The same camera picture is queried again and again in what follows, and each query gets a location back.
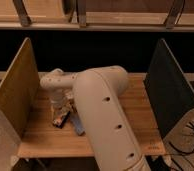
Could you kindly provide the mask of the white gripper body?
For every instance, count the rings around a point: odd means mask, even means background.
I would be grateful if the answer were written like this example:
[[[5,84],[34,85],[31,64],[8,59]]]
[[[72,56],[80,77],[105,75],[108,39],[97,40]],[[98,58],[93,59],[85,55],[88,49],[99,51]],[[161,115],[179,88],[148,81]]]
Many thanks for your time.
[[[49,94],[52,117],[57,118],[72,111],[74,97],[71,90],[58,89]]]

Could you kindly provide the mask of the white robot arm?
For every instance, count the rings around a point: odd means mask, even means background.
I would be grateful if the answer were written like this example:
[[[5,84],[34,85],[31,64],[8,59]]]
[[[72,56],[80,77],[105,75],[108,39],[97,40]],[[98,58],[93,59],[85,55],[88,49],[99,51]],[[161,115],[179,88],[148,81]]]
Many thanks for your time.
[[[118,99],[128,82],[128,73],[121,66],[72,74],[55,69],[40,80],[41,87],[52,93],[54,105],[60,104],[61,90],[72,90],[100,171],[151,171]]]

